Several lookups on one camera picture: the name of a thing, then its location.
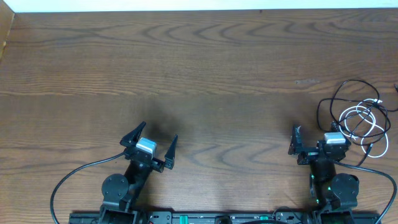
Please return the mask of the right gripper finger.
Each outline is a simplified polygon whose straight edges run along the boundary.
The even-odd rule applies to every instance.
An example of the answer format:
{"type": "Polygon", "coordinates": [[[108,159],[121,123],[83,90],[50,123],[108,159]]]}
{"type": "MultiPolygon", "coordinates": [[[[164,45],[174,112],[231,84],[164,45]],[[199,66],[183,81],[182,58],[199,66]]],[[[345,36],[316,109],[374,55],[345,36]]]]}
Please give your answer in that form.
{"type": "MultiPolygon", "coordinates": [[[[332,123],[331,123],[331,133],[332,132],[340,132],[341,133],[341,131],[339,130],[339,125],[335,122],[335,121],[333,121],[332,123]]],[[[345,145],[348,145],[348,146],[350,146],[351,145],[351,142],[346,138],[346,143],[345,143],[345,145]]]]}
{"type": "Polygon", "coordinates": [[[300,126],[293,125],[288,155],[299,154],[301,153],[301,151],[302,151],[302,140],[300,135],[300,126]]]}

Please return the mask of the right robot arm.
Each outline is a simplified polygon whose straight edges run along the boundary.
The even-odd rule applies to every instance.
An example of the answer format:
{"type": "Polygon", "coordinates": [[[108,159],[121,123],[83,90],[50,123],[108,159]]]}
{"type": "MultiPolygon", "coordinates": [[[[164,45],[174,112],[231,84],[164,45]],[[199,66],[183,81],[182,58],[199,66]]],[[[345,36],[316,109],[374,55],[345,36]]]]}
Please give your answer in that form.
{"type": "Polygon", "coordinates": [[[289,155],[297,156],[298,165],[310,166],[310,192],[317,201],[308,216],[309,223],[354,223],[352,208],[358,205],[359,179],[337,173],[335,163],[346,157],[351,143],[340,132],[325,133],[313,147],[303,144],[300,126],[292,128],[289,155]]]}

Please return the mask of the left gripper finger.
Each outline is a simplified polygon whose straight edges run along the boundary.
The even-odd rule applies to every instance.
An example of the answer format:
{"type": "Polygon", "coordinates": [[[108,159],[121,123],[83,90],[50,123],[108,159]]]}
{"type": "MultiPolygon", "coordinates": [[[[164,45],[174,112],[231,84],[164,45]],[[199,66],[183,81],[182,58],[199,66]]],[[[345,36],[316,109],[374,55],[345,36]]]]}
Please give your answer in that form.
{"type": "Polygon", "coordinates": [[[177,146],[178,135],[176,134],[172,140],[172,143],[165,154],[165,168],[172,170],[175,163],[175,150],[177,146]]]}
{"type": "Polygon", "coordinates": [[[140,138],[141,132],[144,129],[146,122],[143,121],[140,125],[138,125],[131,132],[126,134],[121,140],[120,145],[124,147],[132,147],[135,146],[140,138]]]}

